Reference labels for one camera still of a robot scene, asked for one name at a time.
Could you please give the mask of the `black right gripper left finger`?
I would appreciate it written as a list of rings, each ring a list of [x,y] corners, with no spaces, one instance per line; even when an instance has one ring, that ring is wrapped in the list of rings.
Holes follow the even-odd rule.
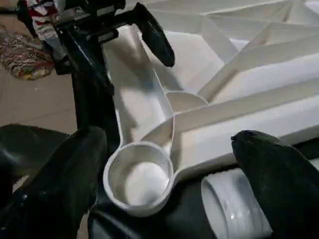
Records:
[[[96,200],[107,137],[96,126],[67,137],[0,211],[2,239],[75,239]]]

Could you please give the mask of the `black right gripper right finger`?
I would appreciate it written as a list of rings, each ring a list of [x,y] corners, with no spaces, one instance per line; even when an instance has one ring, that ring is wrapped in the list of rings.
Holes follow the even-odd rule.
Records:
[[[275,239],[319,235],[319,171],[281,138],[242,130],[231,137],[235,159]]]

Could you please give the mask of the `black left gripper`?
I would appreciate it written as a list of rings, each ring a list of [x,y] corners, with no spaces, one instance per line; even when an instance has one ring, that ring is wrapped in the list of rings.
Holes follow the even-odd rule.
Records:
[[[75,70],[106,93],[113,91],[113,84],[89,41],[112,41],[124,25],[134,23],[138,27],[142,40],[163,65],[175,64],[174,50],[162,27],[139,2],[127,7],[125,0],[67,0],[65,9],[52,14],[50,22]]]

